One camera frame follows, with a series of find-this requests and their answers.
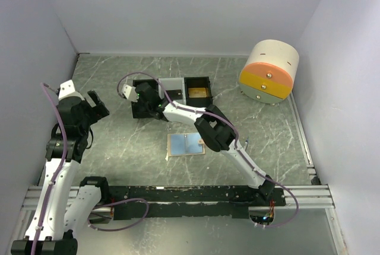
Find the beige leather card holder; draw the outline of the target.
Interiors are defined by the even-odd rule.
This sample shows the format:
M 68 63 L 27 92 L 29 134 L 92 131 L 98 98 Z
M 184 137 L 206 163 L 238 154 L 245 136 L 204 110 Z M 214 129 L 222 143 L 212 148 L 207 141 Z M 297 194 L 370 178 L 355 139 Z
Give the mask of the beige leather card holder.
M 168 161 L 170 157 L 204 154 L 205 143 L 199 133 L 168 134 L 166 161 Z

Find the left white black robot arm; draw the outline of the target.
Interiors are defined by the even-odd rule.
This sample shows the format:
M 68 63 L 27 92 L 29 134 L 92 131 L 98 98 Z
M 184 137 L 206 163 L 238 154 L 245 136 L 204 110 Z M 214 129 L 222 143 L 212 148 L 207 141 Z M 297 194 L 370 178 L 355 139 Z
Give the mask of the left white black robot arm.
M 75 90 L 62 88 L 53 107 L 57 124 L 46 144 L 45 180 L 33 219 L 20 240 L 12 242 L 11 254 L 76 254 L 77 235 L 95 206 L 111 199 L 106 177 L 87 177 L 72 204 L 68 203 L 72 182 L 83 153 L 91 145 L 91 126 L 109 115 L 93 90 L 90 103 Z

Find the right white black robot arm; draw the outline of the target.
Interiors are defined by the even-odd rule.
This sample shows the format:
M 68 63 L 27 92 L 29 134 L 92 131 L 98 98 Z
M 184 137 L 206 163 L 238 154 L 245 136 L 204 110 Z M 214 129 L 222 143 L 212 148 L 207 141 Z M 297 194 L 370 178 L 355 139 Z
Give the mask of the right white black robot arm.
M 172 101 L 168 96 L 161 98 L 146 82 L 137 85 L 134 91 L 131 101 L 142 103 L 153 118 L 193 125 L 209 149 L 231 160 L 253 190 L 252 199 L 256 205 L 265 206 L 271 201 L 275 183 L 244 150 L 236 128 L 217 106 L 197 108 Z

